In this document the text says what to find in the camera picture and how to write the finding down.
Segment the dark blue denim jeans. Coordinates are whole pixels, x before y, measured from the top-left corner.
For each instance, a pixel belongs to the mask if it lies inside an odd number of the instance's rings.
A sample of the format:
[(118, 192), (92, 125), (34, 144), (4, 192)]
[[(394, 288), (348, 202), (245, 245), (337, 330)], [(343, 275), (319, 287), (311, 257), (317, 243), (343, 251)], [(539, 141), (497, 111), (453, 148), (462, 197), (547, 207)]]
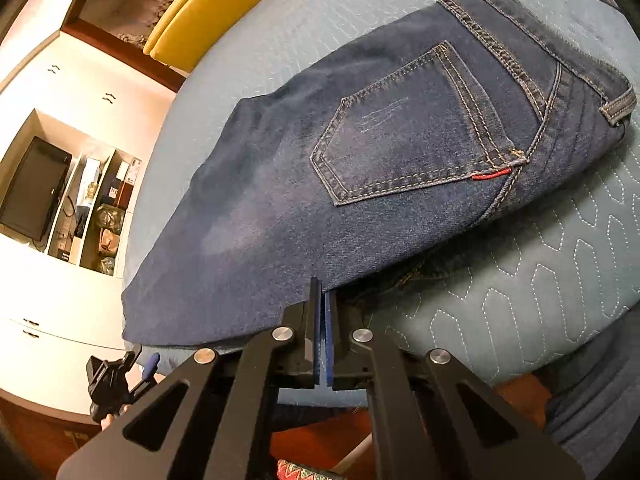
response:
[(124, 336), (254, 334), (305, 297), (547, 194), (636, 95), (518, 0), (440, 0), (242, 99), (122, 293)]

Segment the brown handbag on shelf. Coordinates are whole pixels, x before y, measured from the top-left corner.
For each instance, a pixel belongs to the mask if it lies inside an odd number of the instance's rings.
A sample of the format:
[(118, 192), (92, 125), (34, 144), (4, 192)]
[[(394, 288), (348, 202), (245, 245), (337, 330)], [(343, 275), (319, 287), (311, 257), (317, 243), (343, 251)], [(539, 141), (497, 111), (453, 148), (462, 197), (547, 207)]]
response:
[(115, 257), (118, 252), (120, 236), (109, 229), (102, 229), (99, 237), (99, 254)]

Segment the blue quilted bed mattress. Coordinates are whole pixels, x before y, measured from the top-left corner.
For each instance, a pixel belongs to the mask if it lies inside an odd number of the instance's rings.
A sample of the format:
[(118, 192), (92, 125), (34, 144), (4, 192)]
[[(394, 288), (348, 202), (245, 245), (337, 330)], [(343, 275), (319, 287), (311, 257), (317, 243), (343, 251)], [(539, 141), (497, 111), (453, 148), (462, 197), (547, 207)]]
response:
[(264, 0), (179, 90), (124, 332), (231, 344), (309, 282), (485, 382), (639, 299), (639, 40), (599, 0)]

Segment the black flat television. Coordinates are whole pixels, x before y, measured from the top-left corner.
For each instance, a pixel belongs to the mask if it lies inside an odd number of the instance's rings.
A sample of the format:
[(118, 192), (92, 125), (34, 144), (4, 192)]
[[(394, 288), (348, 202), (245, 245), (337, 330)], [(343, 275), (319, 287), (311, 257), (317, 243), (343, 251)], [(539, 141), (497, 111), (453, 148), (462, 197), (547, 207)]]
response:
[(1, 223), (41, 240), (52, 219), (73, 155), (35, 136), (1, 204)]

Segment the cream wardrobe shelf unit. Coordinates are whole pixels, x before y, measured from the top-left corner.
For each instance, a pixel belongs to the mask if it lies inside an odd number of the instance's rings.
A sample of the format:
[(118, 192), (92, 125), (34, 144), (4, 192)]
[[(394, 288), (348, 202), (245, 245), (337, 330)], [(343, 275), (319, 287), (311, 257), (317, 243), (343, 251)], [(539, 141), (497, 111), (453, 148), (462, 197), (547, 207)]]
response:
[(85, 365), (122, 356), (122, 276), (99, 262), (96, 213), (127, 170), (145, 173), (174, 92), (61, 32), (1, 93), (1, 182), (32, 140), (70, 154), (42, 237), (1, 231), (1, 394), (73, 422), (89, 418)]

